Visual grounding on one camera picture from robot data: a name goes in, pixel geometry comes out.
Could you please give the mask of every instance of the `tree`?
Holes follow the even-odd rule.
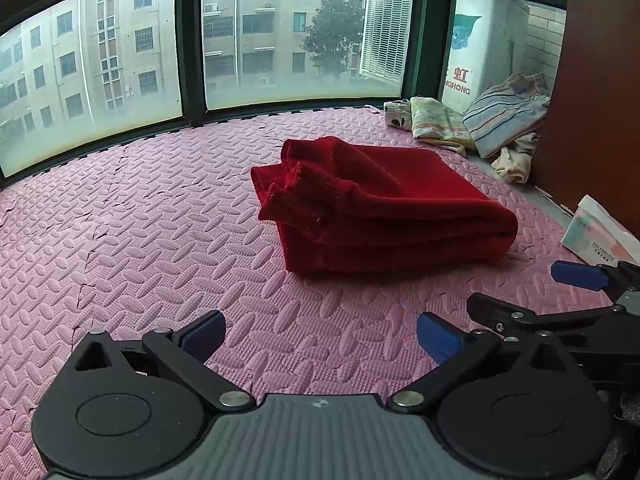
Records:
[[[307,27],[302,48],[321,75],[338,77],[349,66],[351,47],[362,42],[364,9],[359,0],[322,0]]]

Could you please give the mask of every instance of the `red folded garment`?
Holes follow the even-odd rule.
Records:
[[[423,148],[286,140],[282,163],[252,169],[259,219],[278,224],[294,272],[496,262],[516,217]]]

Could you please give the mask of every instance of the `gray floor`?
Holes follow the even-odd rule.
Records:
[[[466,158],[475,164],[478,168],[487,172],[490,175],[493,175],[495,178],[500,179],[500,176],[495,172],[494,168],[491,167],[492,158],[480,158],[477,153],[469,153],[467,152]],[[567,228],[569,222],[571,221],[571,217],[568,213],[566,213],[560,206],[553,203],[547,197],[545,197],[542,193],[538,192],[531,186],[527,186],[526,184],[514,184],[510,183],[509,186],[516,189],[520,194],[524,195],[524,197],[536,206],[538,209],[544,211],[546,214],[551,216],[554,220],[556,220],[563,228]]]

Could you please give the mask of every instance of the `textured floor mat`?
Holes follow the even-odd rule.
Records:
[[[92,326],[138,338],[218,308],[229,329],[208,364],[256,396],[386,397],[433,366],[415,339],[420,312],[469,330],[472,292],[544,314],[607,304],[603,294],[551,280],[553,261],[575,261],[559,246],[555,221],[446,151],[447,164],[518,216],[518,238],[499,267],[287,273],[275,225],[257,220],[249,170],[276,162],[284,139],[326,135],[413,145],[367,108],[264,116],[139,140],[0,194],[0,480],[43,473],[30,413]]]

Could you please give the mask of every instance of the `brown wooden panel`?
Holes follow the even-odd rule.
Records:
[[[640,0],[569,0],[531,183],[575,210],[589,194],[640,237]]]

